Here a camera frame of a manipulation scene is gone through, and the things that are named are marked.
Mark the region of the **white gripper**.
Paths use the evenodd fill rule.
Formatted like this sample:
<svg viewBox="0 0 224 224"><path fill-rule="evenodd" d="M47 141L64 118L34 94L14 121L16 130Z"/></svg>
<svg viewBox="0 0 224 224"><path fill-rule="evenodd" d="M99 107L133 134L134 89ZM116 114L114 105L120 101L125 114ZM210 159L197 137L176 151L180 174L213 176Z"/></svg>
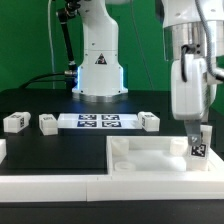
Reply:
<svg viewBox="0 0 224 224"><path fill-rule="evenodd" d="M209 107L216 97L217 85L209 85L207 67L203 58L186 54L184 60L175 60L171 67L172 113L184 122L188 144L201 144L201 121L208 117Z"/></svg>

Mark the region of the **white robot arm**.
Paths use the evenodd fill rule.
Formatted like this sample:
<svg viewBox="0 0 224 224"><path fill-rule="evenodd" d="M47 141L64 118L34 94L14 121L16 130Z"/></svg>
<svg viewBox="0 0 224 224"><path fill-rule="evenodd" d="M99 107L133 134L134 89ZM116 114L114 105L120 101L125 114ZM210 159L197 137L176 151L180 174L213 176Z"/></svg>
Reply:
<svg viewBox="0 0 224 224"><path fill-rule="evenodd" d="M113 99L125 94L118 63L118 25L106 6L126 0L81 0L84 59L78 86L88 100ZM214 101L224 69L216 58L224 55L224 0L156 0L163 29L171 32L171 102L173 117L185 125L188 142L202 142L201 122Z"/></svg>

